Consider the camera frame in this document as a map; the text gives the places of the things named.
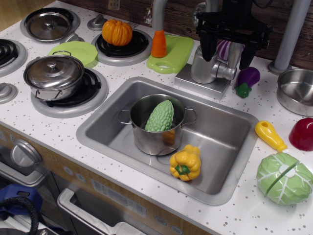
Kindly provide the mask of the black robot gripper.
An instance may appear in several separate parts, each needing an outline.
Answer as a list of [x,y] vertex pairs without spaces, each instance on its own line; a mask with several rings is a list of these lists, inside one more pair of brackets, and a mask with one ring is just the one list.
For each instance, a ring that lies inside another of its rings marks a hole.
[[250,13],[204,12],[197,14],[196,33],[201,42],[202,57],[211,61],[219,39],[245,45],[240,59],[240,70],[250,66],[256,51],[267,48],[273,28]]

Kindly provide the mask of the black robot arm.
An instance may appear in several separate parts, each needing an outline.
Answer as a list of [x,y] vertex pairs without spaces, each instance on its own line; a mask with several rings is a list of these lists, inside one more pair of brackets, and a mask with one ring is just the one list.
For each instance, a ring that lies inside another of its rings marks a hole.
[[252,3],[251,0],[224,0],[220,12],[197,14],[196,33],[205,61],[212,59],[218,40],[245,45],[239,66],[241,70],[250,66],[256,51],[268,47],[273,28],[252,16]]

